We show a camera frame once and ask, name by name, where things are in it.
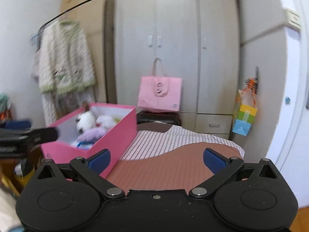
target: black suitcase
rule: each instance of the black suitcase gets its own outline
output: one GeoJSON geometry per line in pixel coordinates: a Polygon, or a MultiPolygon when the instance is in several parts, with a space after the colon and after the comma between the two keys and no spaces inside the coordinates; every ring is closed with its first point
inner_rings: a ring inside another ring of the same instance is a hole
{"type": "Polygon", "coordinates": [[[162,121],[168,124],[181,126],[181,118],[178,113],[151,113],[141,111],[136,115],[137,124],[162,121]]]}

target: pink box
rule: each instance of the pink box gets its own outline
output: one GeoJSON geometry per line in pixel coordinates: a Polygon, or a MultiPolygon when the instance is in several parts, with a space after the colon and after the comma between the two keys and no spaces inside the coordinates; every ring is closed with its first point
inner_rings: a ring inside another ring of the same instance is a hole
{"type": "Polygon", "coordinates": [[[121,120],[89,150],[78,149],[71,144],[79,136],[75,120],[84,111],[84,108],[80,108],[50,125],[58,128],[59,138],[55,142],[42,144],[42,151],[45,158],[53,159],[59,164],[69,163],[78,156],[89,158],[106,148],[111,153],[111,162],[100,174],[101,177],[105,178],[136,136],[136,111],[133,106],[105,103],[92,103],[90,104],[90,110],[96,118],[100,115],[108,114],[121,120]]]}

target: pink tote bag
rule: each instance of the pink tote bag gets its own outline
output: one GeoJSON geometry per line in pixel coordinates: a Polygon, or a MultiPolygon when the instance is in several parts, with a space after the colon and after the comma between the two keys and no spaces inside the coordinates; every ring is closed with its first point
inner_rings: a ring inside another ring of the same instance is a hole
{"type": "Polygon", "coordinates": [[[163,64],[160,58],[154,60],[152,66],[152,76],[142,77],[139,95],[138,107],[151,112],[178,112],[181,98],[181,78],[170,78],[166,76],[157,77],[157,62],[163,64]]]}

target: mattress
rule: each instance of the mattress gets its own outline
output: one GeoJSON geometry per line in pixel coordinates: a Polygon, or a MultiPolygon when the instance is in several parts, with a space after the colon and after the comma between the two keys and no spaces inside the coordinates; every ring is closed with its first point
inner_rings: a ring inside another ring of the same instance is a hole
{"type": "Polygon", "coordinates": [[[107,180],[127,193],[130,189],[192,188],[213,176],[203,153],[211,148],[223,156],[244,156],[236,143],[163,123],[138,125],[138,133],[107,180]]]}

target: black metal rod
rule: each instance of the black metal rod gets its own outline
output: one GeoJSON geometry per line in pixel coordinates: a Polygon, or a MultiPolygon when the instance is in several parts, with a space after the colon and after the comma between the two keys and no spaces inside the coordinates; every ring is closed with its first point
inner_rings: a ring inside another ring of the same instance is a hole
{"type": "MultiPolygon", "coordinates": [[[[43,32],[43,30],[44,30],[44,28],[46,27],[46,25],[48,25],[48,24],[49,24],[50,22],[52,22],[53,20],[59,18],[60,16],[62,16],[62,15],[64,15],[64,14],[68,13],[69,11],[71,11],[71,10],[73,10],[73,9],[75,9],[75,8],[77,8],[77,7],[79,7],[79,6],[83,5],[83,4],[85,4],[85,3],[91,2],[91,1],[93,1],[93,0],[86,0],[86,1],[84,1],[84,2],[82,2],[82,3],[80,3],[80,4],[77,4],[77,5],[75,5],[74,7],[70,8],[70,9],[67,9],[66,11],[64,11],[64,12],[62,12],[61,14],[57,15],[56,17],[54,17],[53,19],[49,20],[48,22],[44,23],[44,24],[41,26],[41,28],[39,29],[39,31],[38,31],[38,49],[37,49],[37,50],[39,50],[40,47],[41,47],[41,36],[40,36],[40,34],[43,32]]],[[[107,0],[105,0],[105,9],[104,9],[104,29],[105,29],[105,25],[106,25],[106,8],[107,8],[107,0]]]]}

